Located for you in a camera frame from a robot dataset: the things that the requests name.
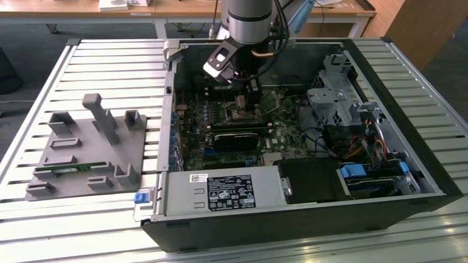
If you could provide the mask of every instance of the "gray plastic holder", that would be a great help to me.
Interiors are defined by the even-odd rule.
[[[137,192],[142,184],[147,116],[129,110],[114,117],[102,96],[87,94],[83,105],[95,119],[53,114],[53,134],[27,187],[29,201]]]

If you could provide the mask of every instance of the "warning label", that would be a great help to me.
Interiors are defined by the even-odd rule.
[[[255,207],[251,175],[209,178],[209,203],[211,211]]]
[[[206,182],[209,174],[191,174],[191,182]]]

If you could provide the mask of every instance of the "slatted metal surface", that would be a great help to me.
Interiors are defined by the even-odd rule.
[[[468,193],[468,138],[461,121],[431,87],[382,41],[357,41],[413,123],[465,193]],[[91,118],[81,104],[99,92],[103,107],[122,116],[131,108],[150,117],[143,186],[155,183],[165,85],[163,42],[82,41],[63,55],[0,184],[0,262],[451,262],[468,260],[468,197],[415,215],[385,231],[169,254],[134,221],[134,194],[26,202],[26,186],[51,130],[54,111]],[[365,92],[373,96],[369,87]]]

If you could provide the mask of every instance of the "green circuit board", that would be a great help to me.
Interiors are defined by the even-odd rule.
[[[310,156],[305,138],[294,120],[298,97],[285,96],[282,90],[267,89],[255,111],[237,110],[234,101],[195,98],[187,103],[183,118],[185,170],[205,170],[273,165],[277,159]],[[237,133],[239,124],[266,124],[259,128],[255,150],[217,152],[213,148],[217,127],[233,127],[226,133]]]

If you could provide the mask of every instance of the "blue latch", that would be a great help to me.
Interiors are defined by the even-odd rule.
[[[135,204],[150,203],[150,193],[137,193],[134,201]]]
[[[410,167],[406,162],[401,162],[401,168],[405,173],[410,172]]]
[[[362,164],[347,164],[342,169],[343,178],[366,176],[365,166]]]

